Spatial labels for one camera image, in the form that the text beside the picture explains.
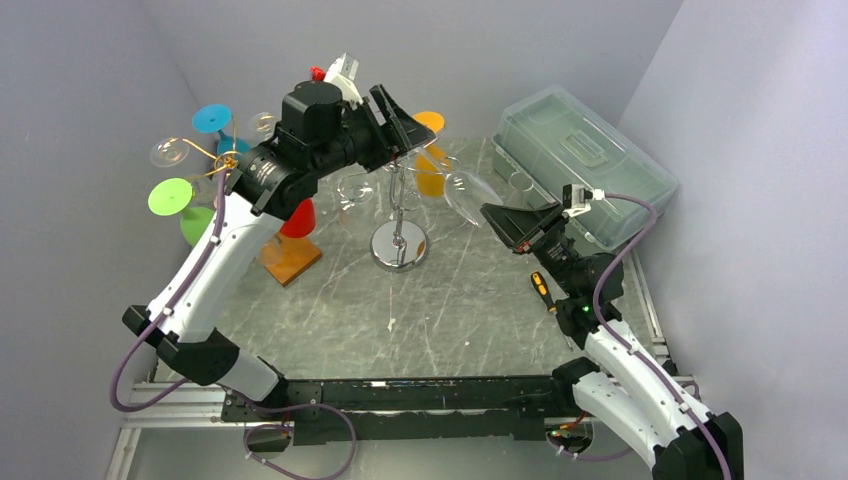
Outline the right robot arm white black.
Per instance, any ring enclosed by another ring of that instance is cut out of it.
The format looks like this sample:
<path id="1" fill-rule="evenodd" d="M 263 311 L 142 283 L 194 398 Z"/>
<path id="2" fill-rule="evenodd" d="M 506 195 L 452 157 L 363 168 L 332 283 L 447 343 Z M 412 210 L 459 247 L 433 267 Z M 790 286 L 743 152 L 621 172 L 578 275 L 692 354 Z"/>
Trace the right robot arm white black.
<path id="1" fill-rule="evenodd" d="M 560 330 L 584 353 L 553 371 L 555 409 L 603 422 L 655 479 L 743 478 L 739 422 L 728 412 L 712 412 L 675 381 L 613 305 L 623 294 L 620 260 L 610 253 L 580 254 L 558 203 L 539 210 L 485 204 L 481 214 L 508 249 L 533 255 L 566 295 L 552 300 L 543 281 L 533 283 Z"/>

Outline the clear wine glass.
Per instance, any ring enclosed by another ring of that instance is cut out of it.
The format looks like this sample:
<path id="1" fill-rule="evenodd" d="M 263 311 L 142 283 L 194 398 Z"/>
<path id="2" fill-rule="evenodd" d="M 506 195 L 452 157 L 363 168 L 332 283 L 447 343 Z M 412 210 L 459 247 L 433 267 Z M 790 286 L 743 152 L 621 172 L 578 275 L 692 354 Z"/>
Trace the clear wine glass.
<path id="1" fill-rule="evenodd" d="M 513 172 L 509 179 L 510 200 L 512 203 L 523 203 L 527 196 L 534 189 L 534 181 L 526 173 L 521 171 Z"/>
<path id="2" fill-rule="evenodd" d="M 444 180 L 447 204 L 474 226 L 480 227 L 485 222 L 481 213 L 484 204 L 504 205 L 489 183 L 473 172 L 450 171 L 444 175 Z"/>
<path id="3" fill-rule="evenodd" d="M 352 234 L 365 234 L 373 228 L 377 211 L 377 181 L 368 173 L 344 176 L 337 185 L 339 220 Z"/>

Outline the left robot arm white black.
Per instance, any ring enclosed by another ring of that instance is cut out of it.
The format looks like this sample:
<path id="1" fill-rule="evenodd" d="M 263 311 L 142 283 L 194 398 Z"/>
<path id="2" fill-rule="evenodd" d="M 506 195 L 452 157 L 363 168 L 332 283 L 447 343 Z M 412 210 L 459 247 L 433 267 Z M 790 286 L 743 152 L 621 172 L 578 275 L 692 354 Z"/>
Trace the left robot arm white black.
<path id="1" fill-rule="evenodd" d="M 125 325 L 185 380 L 241 394 L 261 419 L 279 417 L 290 403 L 288 381 L 217 329 L 226 299 L 323 178 L 355 164 L 377 170 L 434 137 L 380 85 L 351 100 L 329 82 L 297 84 L 272 136 L 222 173 L 213 220 L 183 266 L 147 305 L 126 310 Z"/>

